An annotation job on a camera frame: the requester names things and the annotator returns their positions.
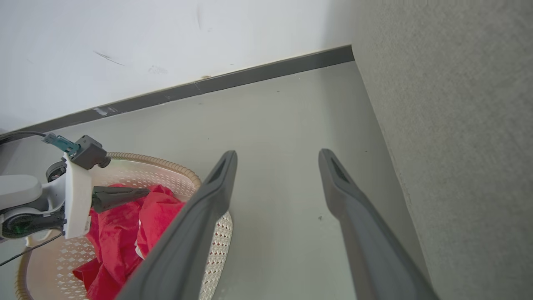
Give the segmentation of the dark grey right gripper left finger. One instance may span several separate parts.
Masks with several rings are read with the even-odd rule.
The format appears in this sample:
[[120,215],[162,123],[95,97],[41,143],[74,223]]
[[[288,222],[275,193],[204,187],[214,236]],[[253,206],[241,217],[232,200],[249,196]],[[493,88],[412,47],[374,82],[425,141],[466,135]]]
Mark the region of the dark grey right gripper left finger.
[[225,152],[118,300],[213,300],[232,241],[229,215],[238,158]]

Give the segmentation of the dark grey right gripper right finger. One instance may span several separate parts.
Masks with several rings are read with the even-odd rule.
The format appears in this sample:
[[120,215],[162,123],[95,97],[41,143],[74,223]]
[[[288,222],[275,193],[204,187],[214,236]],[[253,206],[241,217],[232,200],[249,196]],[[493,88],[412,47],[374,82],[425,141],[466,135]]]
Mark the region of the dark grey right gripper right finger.
[[339,221],[358,300],[437,300],[430,283],[330,149],[319,152],[327,207]]

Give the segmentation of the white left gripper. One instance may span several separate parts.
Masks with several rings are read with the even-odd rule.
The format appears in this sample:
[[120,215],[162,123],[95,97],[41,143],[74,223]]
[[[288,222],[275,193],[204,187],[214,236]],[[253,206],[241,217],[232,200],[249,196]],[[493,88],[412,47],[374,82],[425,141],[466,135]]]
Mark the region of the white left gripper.
[[65,173],[41,183],[33,175],[2,176],[2,239],[58,230],[67,239],[88,232],[90,209],[102,213],[144,198],[149,189],[92,186],[88,170],[63,156]]

